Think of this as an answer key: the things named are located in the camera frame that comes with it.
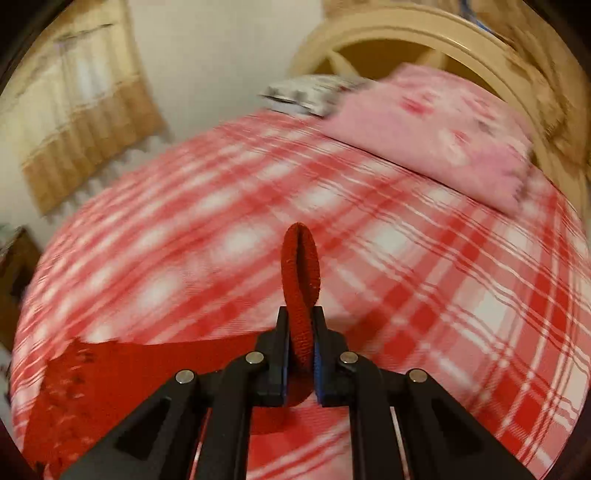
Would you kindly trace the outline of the red knitted sweater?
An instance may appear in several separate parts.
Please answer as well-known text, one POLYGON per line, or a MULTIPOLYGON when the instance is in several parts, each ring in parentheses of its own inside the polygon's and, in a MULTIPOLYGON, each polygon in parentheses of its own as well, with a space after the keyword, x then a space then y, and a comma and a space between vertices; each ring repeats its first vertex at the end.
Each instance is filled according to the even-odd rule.
MULTIPOLYGON (((288 384, 286 406, 253 412, 249 469, 261 479, 296 478, 301 475, 296 461, 324 463, 341 450, 349 431, 344 410, 329 412, 311 400, 311 319, 304 310, 318 301, 321 274, 310 229, 291 225, 280 253, 298 370, 288 384)), ((205 374, 221 369, 252 350, 256 337, 249 332, 159 345, 72 341, 46 369, 25 434, 27 463, 41 474, 60 478, 177 371, 205 374)))

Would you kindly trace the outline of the red white plaid bedspread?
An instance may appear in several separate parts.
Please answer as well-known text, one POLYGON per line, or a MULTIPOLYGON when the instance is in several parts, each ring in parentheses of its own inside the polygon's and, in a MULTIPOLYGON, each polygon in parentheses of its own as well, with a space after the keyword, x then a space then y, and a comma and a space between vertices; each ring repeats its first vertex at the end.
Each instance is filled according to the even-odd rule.
POLYGON ((11 372, 19 443, 45 370, 74 340, 176 349, 270 328, 280 246, 311 229, 320 302, 349 346, 427 370, 536 477, 562 453, 590 382, 590 253, 538 170, 509 218, 260 111, 198 135, 87 201, 28 287, 11 372))

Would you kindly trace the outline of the brown wooden desk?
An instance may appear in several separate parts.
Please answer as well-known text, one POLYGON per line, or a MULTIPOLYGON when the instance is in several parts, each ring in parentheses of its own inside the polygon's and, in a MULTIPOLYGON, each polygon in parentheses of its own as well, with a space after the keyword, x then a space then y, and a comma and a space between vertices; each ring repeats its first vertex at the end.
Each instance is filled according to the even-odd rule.
POLYGON ((18 227, 1 248, 0 336, 11 352, 26 289, 41 256, 41 249, 24 226, 18 227))

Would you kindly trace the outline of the pink floral pillow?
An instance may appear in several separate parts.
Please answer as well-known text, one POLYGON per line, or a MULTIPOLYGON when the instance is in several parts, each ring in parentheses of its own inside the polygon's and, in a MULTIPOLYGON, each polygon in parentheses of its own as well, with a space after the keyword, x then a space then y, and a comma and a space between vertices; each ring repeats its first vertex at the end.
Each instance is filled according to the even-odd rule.
POLYGON ((507 215, 520 209, 531 127, 508 103, 457 75, 404 64, 343 97, 321 130, 507 215))

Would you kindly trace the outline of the beige patterned curtain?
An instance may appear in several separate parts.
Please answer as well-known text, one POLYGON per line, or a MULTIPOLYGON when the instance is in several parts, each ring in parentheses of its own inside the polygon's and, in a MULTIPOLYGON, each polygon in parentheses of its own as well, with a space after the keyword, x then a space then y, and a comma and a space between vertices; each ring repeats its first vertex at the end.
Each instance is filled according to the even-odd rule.
POLYGON ((19 62, 1 114, 1 134, 42 215, 162 130, 127 2, 72 2, 19 62))

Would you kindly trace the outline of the grey white patterned pillow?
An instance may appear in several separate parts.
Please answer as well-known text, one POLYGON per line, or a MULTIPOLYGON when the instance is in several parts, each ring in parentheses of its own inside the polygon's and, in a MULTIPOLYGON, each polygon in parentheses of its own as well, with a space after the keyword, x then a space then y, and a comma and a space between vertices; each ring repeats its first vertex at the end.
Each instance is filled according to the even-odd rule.
POLYGON ((370 83, 359 76, 303 75, 271 83, 259 97, 274 112, 324 118, 335 111, 342 95, 370 83))

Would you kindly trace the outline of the cream wooden headboard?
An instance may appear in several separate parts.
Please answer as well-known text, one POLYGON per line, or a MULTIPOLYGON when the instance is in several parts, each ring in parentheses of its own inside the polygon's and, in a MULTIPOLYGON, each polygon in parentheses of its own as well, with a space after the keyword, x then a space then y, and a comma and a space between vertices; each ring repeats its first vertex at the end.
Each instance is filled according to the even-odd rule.
POLYGON ((532 125, 534 159, 590 217, 590 75, 566 37, 523 1, 325 1, 290 76, 388 77, 404 62, 463 76, 532 125))

